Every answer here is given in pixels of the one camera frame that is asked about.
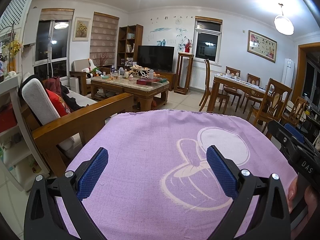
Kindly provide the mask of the person's right hand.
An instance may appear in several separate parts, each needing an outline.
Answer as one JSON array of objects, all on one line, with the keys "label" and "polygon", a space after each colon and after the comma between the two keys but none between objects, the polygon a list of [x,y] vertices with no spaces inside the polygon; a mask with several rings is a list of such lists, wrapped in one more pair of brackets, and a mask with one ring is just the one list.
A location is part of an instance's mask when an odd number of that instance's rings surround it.
[{"label": "person's right hand", "polygon": [[287,194],[291,219],[291,239],[297,239],[309,226],[319,222],[319,196],[299,174],[291,182]]}]

